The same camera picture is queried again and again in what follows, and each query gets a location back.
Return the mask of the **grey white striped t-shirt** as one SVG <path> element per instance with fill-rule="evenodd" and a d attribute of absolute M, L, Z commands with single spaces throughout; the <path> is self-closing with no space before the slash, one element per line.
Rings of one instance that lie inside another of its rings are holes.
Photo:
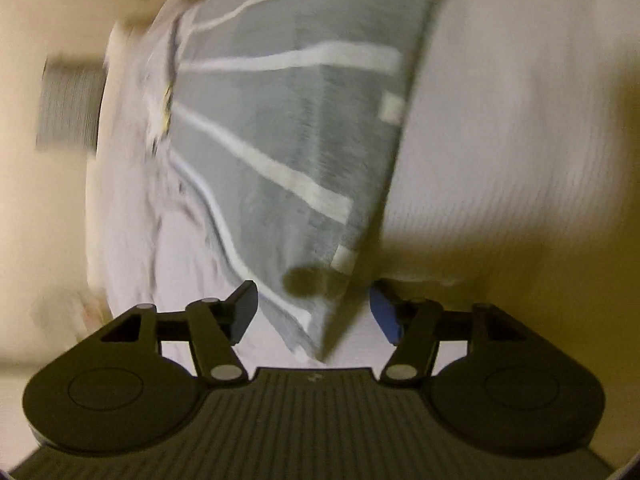
<path fill-rule="evenodd" d="M 382 212 L 437 1 L 201 0 L 180 18 L 170 160 L 308 356 Z"/>

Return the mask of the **white duvet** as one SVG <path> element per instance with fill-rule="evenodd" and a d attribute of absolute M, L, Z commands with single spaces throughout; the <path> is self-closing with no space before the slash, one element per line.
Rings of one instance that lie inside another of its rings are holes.
<path fill-rule="evenodd" d="M 252 280 L 254 367 L 329 359 L 377 280 L 630 336 L 639 0 L 174 2 L 107 52 L 113 314 Z"/>

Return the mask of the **grey striped pillow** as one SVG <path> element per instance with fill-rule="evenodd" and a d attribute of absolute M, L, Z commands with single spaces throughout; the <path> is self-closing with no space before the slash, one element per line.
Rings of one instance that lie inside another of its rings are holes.
<path fill-rule="evenodd" d="M 106 76 L 102 58 L 47 58 L 41 76 L 37 151 L 96 152 Z"/>

